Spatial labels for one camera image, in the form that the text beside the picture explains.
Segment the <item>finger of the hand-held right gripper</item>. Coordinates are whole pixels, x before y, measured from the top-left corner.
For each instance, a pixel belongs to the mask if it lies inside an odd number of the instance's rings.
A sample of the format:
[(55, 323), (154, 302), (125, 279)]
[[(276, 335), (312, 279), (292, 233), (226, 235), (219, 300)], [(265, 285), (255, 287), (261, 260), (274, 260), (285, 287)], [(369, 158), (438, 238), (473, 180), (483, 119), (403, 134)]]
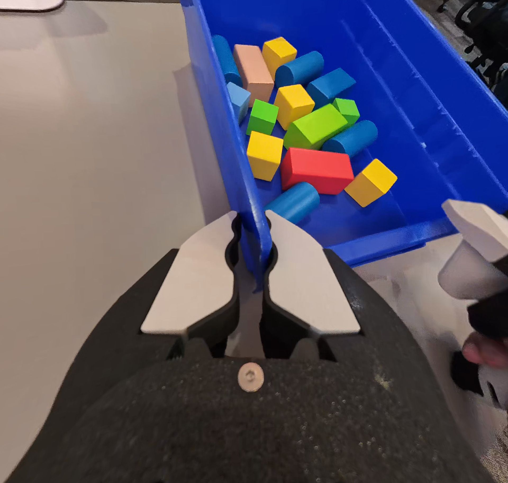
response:
[(494, 264), (507, 257), (507, 217), (482, 203), (446, 200), (441, 206), (463, 239)]
[(437, 281), (459, 300), (482, 300), (507, 290), (507, 276), (466, 241), (461, 241), (446, 261)]

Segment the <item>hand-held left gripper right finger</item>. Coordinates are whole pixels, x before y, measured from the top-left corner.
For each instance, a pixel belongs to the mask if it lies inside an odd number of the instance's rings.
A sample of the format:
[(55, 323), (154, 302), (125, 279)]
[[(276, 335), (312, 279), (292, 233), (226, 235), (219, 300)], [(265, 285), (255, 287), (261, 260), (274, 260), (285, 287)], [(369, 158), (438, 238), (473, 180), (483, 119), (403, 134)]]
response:
[(267, 329), (282, 338), (358, 334), (348, 299), (322, 246), (272, 210), (272, 258), (264, 276)]

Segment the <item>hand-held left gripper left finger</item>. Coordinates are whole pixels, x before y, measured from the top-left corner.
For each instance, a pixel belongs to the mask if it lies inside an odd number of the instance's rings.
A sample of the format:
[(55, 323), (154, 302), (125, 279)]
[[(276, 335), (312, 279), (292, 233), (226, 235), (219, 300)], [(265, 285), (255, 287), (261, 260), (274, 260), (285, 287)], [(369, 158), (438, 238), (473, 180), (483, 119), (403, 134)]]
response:
[(235, 265), (241, 220), (226, 213), (190, 236), (177, 251), (141, 332), (179, 337), (227, 337), (239, 322)]

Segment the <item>red wooden block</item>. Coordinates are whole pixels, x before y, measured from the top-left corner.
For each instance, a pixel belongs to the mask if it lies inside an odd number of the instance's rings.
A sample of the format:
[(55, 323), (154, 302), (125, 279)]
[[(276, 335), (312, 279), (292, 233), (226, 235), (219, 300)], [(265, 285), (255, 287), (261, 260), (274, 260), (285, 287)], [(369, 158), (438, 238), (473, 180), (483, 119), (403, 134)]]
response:
[(336, 152), (289, 148), (280, 164), (282, 191), (306, 182), (318, 194), (340, 194), (353, 180), (348, 155)]

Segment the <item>yellow wooden cube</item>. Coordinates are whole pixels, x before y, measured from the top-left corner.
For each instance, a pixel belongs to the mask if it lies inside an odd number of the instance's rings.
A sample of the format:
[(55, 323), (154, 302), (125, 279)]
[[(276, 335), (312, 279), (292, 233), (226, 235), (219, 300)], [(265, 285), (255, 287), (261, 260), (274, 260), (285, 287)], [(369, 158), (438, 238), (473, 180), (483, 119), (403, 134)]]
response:
[(252, 131), (247, 146), (247, 158), (254, 178), (270, 182), (277, 172), (283, 151), (283, 139)]

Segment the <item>blue plastic bin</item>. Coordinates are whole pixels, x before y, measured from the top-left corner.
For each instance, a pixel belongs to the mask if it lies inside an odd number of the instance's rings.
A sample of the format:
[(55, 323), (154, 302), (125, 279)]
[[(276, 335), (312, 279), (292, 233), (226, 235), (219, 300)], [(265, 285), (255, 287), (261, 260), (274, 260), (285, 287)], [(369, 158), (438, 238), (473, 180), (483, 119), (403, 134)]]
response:
[(229, 46), (262, 47), (282, 36), (342, 68), (353, 99), (378, 139), (352, 159), (359, 173), (374, 158), (397, 181), (362, 208), (346, 193), (321, 196), (300, 226), (348, 265), (423, 247), (456, 232), (441, 208), (448, 199), (507, 212), (507, 111), (412, 0), (180, 0), (189, 57), (225, 191), (243, 222), (248, 270), (267, 263), (270, 230), (263, 207), (281, 192), (252, 175), (245, 134), (234, 113), (212, 36)]

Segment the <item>long green wooden block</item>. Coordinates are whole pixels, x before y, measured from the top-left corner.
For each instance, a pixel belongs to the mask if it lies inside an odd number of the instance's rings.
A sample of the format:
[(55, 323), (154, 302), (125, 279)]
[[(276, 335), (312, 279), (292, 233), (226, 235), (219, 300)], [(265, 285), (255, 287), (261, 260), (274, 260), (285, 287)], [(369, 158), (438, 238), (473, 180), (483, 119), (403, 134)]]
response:
[(327, 104), (291, 122), (283, 145), (286, 149), (319, 150), (328, 139), (346, 127), (346, 118), (332, 104)]

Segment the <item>green wooden cube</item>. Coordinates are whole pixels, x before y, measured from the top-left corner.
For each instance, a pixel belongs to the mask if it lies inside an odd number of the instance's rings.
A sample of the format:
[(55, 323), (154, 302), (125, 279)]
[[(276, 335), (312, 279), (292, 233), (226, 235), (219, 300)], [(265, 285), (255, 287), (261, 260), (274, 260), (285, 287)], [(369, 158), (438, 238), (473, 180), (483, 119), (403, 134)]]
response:
[(277, 121), (278, 112), (278, 106), (255, 99), (251, 108), (246, 135), (250, 136), (253, 131), (271, 135)]

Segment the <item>light blue wooden cube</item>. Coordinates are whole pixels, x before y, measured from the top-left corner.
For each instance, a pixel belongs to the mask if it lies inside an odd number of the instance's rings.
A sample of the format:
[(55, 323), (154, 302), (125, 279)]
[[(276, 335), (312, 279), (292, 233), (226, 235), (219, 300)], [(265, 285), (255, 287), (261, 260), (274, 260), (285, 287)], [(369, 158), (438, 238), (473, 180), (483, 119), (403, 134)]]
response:
[(245, 90), (233, 82), (228, 82), (226, 86), (230, 96), (234, 115), (237, 119), (238, 125), (241, 126), (245, 117), (247, 116), (251, 99), (251, 92)]

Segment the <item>natural wooden block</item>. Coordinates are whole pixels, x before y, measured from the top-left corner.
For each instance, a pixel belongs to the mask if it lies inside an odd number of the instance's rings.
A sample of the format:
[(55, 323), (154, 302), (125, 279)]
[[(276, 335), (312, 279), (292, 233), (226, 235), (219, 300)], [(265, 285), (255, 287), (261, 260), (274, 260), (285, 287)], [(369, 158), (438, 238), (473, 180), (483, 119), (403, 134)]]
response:
[(264, 61), (262, 51), (258, 46), (236, 44), (233, 49), (233, 57), (236, 62), (243, 88), (251, 93), (249, 107), (251, 108), (256, 99), (269, 102), (274, 81)]

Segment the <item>person's right hand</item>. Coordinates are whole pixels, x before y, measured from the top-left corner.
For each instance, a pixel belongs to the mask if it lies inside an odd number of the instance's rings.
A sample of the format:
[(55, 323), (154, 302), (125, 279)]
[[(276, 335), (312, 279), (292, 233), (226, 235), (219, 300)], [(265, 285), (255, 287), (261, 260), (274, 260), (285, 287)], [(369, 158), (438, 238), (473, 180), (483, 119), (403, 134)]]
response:
[(473, 364), (507, 370), (507, 338), (494, 339), (473, 332), (465, 340), (461, 353)]

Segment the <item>small green wooden block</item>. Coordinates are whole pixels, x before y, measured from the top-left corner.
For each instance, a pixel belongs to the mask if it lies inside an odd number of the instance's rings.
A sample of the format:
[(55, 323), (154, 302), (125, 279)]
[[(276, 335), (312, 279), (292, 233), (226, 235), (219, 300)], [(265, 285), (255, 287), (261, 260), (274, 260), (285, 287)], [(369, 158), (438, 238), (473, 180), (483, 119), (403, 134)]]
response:
[(345, 130), (352, 127), (360, 118), (360, 112), (353, 99), (335, 98), (332, 105), (346, 119), (347, 124), (344, 127)]

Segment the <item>black office chair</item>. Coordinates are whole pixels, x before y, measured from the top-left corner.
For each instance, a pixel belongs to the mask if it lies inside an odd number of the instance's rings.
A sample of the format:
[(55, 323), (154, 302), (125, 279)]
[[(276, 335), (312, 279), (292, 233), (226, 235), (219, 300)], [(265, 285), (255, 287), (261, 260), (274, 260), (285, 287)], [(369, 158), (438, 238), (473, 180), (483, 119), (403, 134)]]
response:
[(479, 51), (467, 64), (478, 73), (479, 66), (491, 61), (479, 76), (492, 89), (507, 63), (507, 0), (469, 0), (456, 15), (455, 25), (471, 39), (464, 53)]

